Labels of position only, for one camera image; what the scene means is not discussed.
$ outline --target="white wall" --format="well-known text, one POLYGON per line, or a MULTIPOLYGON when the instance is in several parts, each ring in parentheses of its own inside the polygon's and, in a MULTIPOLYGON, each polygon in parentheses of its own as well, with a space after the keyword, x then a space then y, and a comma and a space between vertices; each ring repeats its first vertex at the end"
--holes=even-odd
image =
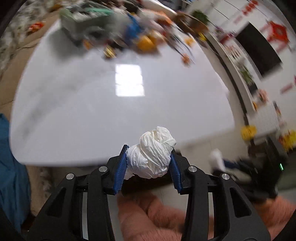
MULTIPOLYGON (((258 30, 260 30, 267 21, 274 21, 275 23, 282 24, 288 27, 288 38, 290 40, 290 47, 293 49, 296 47, 295 33, 291 30, 291 26, 280 15, 279 9, 274 4, 271 4, 269 0, 260 1, 257 6, 258 9, 254 9, 252 13, 244 16, 241 10, 248 4, 247 0, 218 0, 214 2, 214 6, 211 8, 210 0, 198 0, 193 3, 192 11, 196 8, 202 7, 201 11, 205 12, 207 9, 207 16, 214 25, 222 27, 226 31, 240 32, 250 22, 258 30), (273 12, 271 12, 266 6, 271 6, 273 12), (243 19, 235 24, 234 20, 239 16, 243 16, 243 19)), ((268 31, 263 33, 265 37, 268 36, 268 31)), ((271 46, 276 49, 279 45, 276 42, 271 42, 271 46)), ((281 68, 271 72, 266 77, 259 79, 255 70, 251 64, 246 64, 247 68, 254 77, 254 81, 258 88, 264 89, 268 92, 269 98, 272 101, 276 101, 283 115, 284 120, 287 122, 289 129, 296 129, 296 87, 284 95, 280 94, 280 89, 285 85, 294 82, 294 75, 296 75, 296 51, 290 51, 288 48, 282 50, 279 54, 282 61, 281 68)))

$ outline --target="silver screw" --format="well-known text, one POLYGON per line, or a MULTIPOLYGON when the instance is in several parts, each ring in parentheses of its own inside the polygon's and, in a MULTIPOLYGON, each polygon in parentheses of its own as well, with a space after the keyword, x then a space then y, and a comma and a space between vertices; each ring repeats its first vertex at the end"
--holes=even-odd
POLYGON ((99 168, 100 172, 105 172, 107 170, 108 170, 108 168, 106 166, 102 166, 102 167, 99 168))
POLYGON ((69 174, 67 174, 67 176, 66 176, 66 178, 67 178, 68 180, 73 179, 73 177, 74 177, 74 174, 73 174, 73 173, 69 173, 69 174))
POLYGON ((226 173, 223 173, 223 174, 222 174, 222 178, 223 178, 224 180, 228 180, 228 179, 230 178, 230 176, 229 176, 228 174, 226 174, 226 173))
POLYGON ((190 167, 188 167, 188 170, 190 172, 196 172, 197 171, 197 168, 195 166, 190 166, 190 167))

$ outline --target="white table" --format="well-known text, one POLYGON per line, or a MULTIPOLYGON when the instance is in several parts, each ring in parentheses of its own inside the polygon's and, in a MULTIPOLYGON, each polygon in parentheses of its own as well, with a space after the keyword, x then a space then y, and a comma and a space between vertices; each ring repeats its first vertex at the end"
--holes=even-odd
POLYGON ((167 45, 159 55, 126 50, 105 60, 102 51, 74 46, 57 21, 18 86, 10 125, 14 157, 23 164, 86 166, 105 163, 156 126, 168 128, 180 145, 233 128, 219 77, 198 44, 193 52, 190 67, 167 45))

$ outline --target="television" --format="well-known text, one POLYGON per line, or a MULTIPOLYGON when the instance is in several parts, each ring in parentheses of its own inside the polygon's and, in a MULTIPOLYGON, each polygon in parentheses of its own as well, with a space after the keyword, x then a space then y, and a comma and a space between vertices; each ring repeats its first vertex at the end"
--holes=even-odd
POLYGON ((281 63, 273 47, 251 23, 236 36, 236 39, 251 57, 261 76, 281 63))

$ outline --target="pink pants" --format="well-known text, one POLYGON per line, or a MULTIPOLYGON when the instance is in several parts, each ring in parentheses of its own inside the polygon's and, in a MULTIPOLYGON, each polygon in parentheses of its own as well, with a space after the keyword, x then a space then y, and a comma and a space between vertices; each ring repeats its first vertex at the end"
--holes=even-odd
MULTIPOLYGON (((179 241, 184 228, 185 213, 167 207, 152 193, 133 196, 118 195, 118 218, 125 241, 179 241)), ((296 205, 281 197, 254 205, 274 239, 286 225, 296 205)), ((213 238, 214 219, 209 218, 208 239, 213 238)))

